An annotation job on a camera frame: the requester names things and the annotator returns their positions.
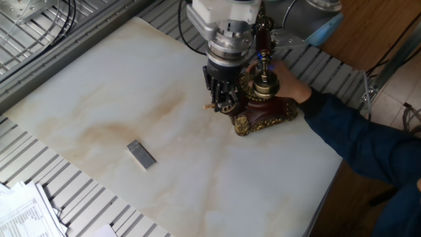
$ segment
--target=floor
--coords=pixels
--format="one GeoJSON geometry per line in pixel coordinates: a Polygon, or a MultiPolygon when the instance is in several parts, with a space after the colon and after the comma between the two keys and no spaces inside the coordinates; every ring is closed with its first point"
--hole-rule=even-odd
{"type": "MultiPolygon", "coordinates": [[[[383,56],[390,59],[408,38],[408,33],[387,52],[421,13],[418,0],[342,0],[344,23],[323,46],[323,50],[352,67],[368,70],[383,56]]],[[[372,121],[403,129],[403,103],[421,109],[421,54],[402,66],[374,100],[372,121]]],[[[379,73],[382,67],[373,74],[379,73]]],[[[410,127],[421,124],[413,119],[410,127]]],[[[368,237],[386,201],[371,201],[393,192],[393,186],[355,174],[342,162],[311,237],[368,237]]]]}

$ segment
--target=person's arm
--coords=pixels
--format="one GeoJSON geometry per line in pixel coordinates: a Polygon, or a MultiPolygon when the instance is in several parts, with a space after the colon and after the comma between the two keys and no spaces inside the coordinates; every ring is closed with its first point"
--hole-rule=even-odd
{"type": "Polygon", "coordinates": [[[272,70],[280,79],[277,96],[296,100],[309,126],[355,172],[398,188],[421,177],[421,140],[369,122],[334,95],[322,94],[298,81],[283,62],[275,62],[272,70]]]}

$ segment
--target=blue sleeve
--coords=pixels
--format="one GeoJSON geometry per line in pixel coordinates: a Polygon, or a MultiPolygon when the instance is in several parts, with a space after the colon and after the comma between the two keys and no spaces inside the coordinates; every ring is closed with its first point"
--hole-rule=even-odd
{"type": "Polygon", "coordinates": [[[421,140],[369,122],[331,94],[312,89],[300,104],[310,127],[358,174],[397,188],[421,178],[421,140]]]}

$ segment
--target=human hand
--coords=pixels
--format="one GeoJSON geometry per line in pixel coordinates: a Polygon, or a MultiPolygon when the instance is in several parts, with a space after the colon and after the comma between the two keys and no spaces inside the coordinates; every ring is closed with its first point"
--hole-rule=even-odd
{"type": "MultiPolygon", "coordinates": [[[[247,72],[254,70],[258,62],[253,62],[247,68],[247,72]]],[[[297,103],[306,101],[311,96],[311,88],[304,82],[299,81],[282,61],[272,61],[269,70],[275,72],[280,82],[280,90],[277,97],[288,97],[297,103]]]]}
{"type": "Polygon", "coordinates": [[[420,190],[420,192],[421,192],[421,178],[418,180],[416,185],[418,186],[418,190],[420,190]]]}

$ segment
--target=table top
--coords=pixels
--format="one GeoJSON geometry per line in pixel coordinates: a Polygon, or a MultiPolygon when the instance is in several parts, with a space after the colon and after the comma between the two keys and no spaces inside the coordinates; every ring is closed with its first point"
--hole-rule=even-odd
{"type": "Polygon", "coordinates": [[[175,236],[302,235],[340,157],[302,115],[237,136],[206,62],[134,18],[6,115],[175,236]]]}

